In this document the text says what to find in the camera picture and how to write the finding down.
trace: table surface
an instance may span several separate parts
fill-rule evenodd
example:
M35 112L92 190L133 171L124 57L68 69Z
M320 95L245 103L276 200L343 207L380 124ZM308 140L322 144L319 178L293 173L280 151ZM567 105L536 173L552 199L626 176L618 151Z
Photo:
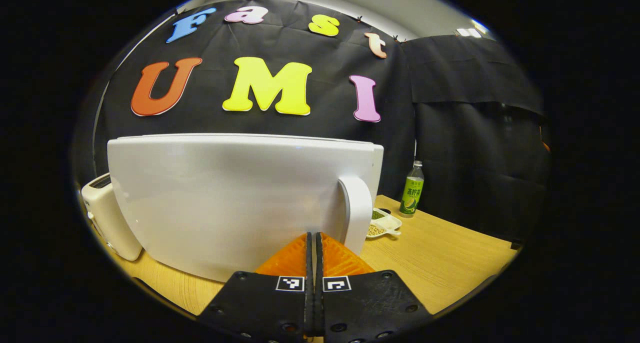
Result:
M499 273L517 254L511 243L416 211L399 216L400 203L384 195L375 199L402 221L399 236L366 239L360 254L377 271L394 270L426 309L438 313ZM143 249L136 261L106 252L131 277L136 277L174 304L199 315L224 283L198 277L155 261Z

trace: small white dish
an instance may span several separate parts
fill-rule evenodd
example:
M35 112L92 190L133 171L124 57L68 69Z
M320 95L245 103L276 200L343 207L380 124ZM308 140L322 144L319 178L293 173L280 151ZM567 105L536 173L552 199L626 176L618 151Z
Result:
M377 238L384 234L391 234L393 236L399 236L401 234L401 232L396 231L396 229L402 226L402 221L400 219L378 208L373 208L373 211L380 213L381 215L383 215L383 217L380 217L377 219L371 219L370 224L380 229L384 229L385 231L380 234L372 234L372 235L367 234L366 238Z

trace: green bottle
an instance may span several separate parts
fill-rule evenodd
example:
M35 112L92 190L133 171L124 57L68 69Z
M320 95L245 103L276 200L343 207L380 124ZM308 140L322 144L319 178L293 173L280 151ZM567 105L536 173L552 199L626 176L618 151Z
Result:
M415 160L413 169L406 176L402 200L400 201L400 217L411 218L416 213L420 194L423 192L423 184L425 183L422 166L422 161Z

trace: letter m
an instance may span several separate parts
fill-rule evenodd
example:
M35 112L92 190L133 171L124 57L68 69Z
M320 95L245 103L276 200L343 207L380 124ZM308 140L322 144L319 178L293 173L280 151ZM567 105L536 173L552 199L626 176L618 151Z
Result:
M262 58L243 56L234 61L238 66L238 75L235 78L231 97L222 103L225 111L249 111L254 102L249 100L249 88L258 106L263 111L269 109L274 99L282 91L282 99L276 103L275 108L285 115L306 116L311 112L307 104L307 76L311 73L311 67L290 62L272 76L267 64Z

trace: green label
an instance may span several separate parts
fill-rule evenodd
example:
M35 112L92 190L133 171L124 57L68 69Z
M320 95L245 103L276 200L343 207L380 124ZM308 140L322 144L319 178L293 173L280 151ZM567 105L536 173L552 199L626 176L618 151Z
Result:
M423 180L414 180L407 177L404 184L404 192L402 193L402 201L400 202L400 212L403 214L416 213L420 193L423 192Z

